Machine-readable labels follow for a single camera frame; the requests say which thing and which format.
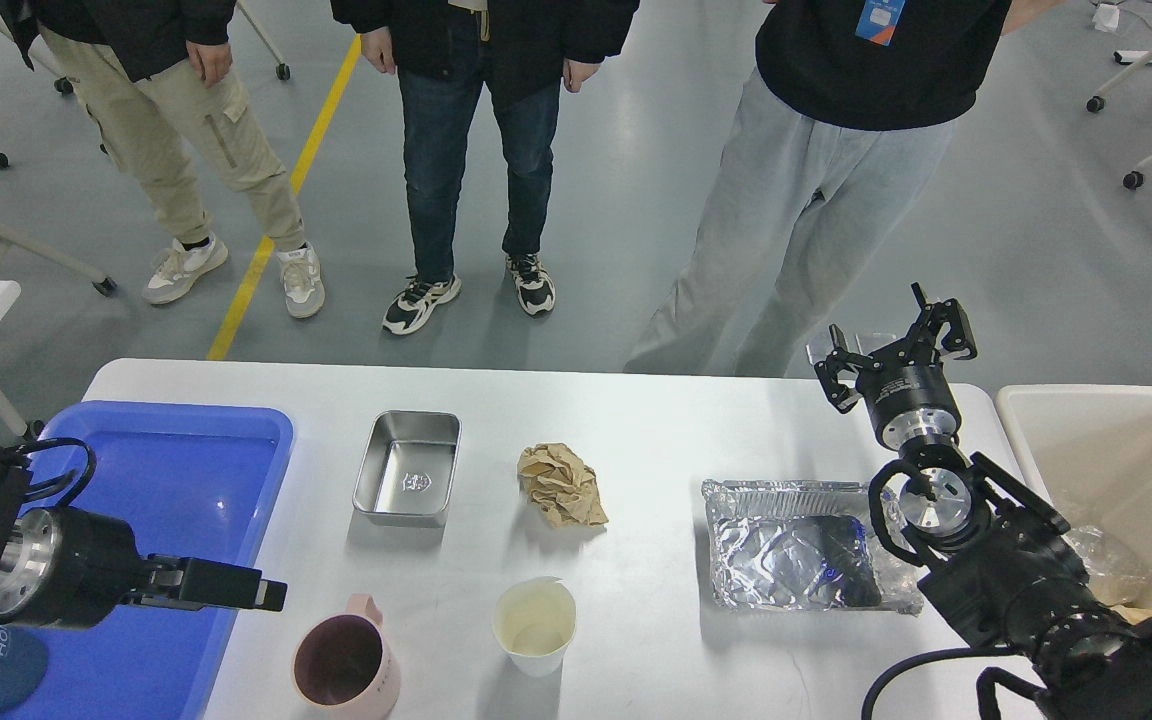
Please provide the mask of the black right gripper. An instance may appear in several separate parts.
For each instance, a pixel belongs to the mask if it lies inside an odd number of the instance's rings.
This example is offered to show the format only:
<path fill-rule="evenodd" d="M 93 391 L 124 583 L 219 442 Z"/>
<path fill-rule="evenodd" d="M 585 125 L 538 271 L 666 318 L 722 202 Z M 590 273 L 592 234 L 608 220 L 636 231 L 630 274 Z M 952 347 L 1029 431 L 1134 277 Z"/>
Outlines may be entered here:
<path fill-rule="evenodd" d="M 814 376 L 838 414 L 850 414 L 863 397 L 876 439 L 901 448 L 919 435 L 956 439 L 961 414 L 945 378 L 941 361 L 972 361 L 978 356 L 972 325 L 958 300 L 929 300 L 911 283 L 918 305 L 904 340 L 855 353 L 838 324 L 828 325 L 828 351 L 814 361 Z M 858 391 L 840 374 L 858 376 Z"/>

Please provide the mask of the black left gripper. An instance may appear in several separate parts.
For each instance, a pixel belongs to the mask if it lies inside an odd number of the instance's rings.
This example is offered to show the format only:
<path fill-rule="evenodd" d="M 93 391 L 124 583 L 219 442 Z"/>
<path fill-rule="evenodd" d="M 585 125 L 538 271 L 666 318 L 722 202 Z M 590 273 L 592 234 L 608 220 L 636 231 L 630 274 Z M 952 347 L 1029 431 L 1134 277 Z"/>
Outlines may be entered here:
<path fill-rule="evenodd" d="M 285 609 L 288 585 L 262 571 L 204 559 L 141 556 L 127 521 L 71 506 L 36 507 L 17 520 L 0 560 L 0 626 L 86 629 L 120 602 L 175 588 L 175 607 Z"/>

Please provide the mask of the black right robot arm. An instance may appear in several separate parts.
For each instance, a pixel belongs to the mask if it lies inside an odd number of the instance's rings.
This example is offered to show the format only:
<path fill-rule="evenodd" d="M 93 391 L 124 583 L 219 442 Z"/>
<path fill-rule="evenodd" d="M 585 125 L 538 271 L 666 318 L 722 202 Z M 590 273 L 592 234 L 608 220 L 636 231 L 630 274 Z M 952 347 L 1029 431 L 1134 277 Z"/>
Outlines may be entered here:
<path fill-rule="evenodd" d="M 890 555 L 925 569 L 919 591 L 964 644 L 884 670 L 861 715 L 914 667 L 1023 655 L 1037 683 L 995 666 L 975 680 L 983 719 L 1001 715 L 1001 688 L 1047 719 L 1152 719 L 1152 617 L 1130 623 L 1098 601 L 1064 541 L 1069 521 L 995 461 L 961 450 L 945 361 L 973 359 L 972 327 L 957 300 L 911 291 L 919 313 L 905 334 L 858 353 L 831 325 L 814 376 L 840 414 L 867 407 L 877 442 L 895 452 L 869 480 L 870 524 Z"/>

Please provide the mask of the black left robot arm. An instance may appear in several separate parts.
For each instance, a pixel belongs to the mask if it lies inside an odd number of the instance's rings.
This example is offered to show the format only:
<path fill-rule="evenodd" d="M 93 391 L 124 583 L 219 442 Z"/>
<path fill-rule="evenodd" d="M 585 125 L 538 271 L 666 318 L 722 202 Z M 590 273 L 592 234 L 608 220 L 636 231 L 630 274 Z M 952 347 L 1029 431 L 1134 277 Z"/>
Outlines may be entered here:
<path fill-rule="evenodd" d="M 285 609 L 287 585 L 260 570 L 142 556 L 127 521 L 78 509 L 93 450 L 81 469 L 35 480 L 32 456 L 65 446 L 68 439 L 52 438 L 0 447 L 0 626 L 88 629 L 119 606 Z"/>

